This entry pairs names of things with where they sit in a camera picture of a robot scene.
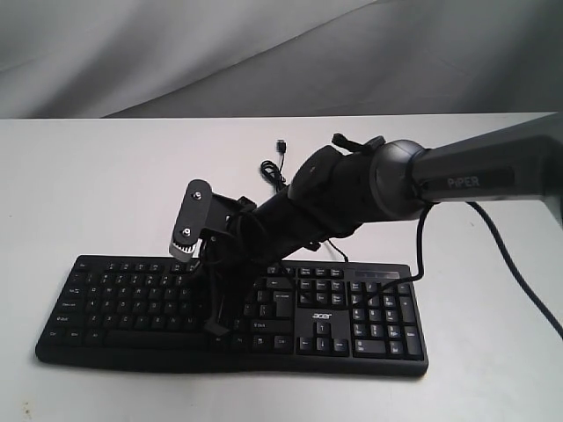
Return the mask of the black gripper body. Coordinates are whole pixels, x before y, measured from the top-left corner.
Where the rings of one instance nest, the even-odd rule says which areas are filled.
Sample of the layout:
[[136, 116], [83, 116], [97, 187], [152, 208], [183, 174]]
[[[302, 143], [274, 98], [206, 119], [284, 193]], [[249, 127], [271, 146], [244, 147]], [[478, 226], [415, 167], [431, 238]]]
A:
[[274, 234], [256, 215], [253, 201], [246, 197], [235, 201], [238, 205], [228, 220], [229, 235], [203, 240], [200, 261], [210, 282], [216, 280], [222, 290], [236, 295], [239, 307], [260, 273], [286, 258], [290, 249], [274, 242]]

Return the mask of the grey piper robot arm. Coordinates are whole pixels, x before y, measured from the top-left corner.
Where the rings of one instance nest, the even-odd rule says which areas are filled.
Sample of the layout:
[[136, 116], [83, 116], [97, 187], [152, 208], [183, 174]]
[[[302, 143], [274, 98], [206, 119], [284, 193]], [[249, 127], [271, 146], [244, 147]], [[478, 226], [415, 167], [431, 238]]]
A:
[[173, 231], [176, 246], [201, 244], [211, 283], [206, 329], [227, 333], [254, 278], [289, 254], [363, 224], [416, 221], [443, 202], [541, 200], [562, 213], [562, 117], [553, 114], [435, 149], [335, 134], [261, 205], [192, 181]]

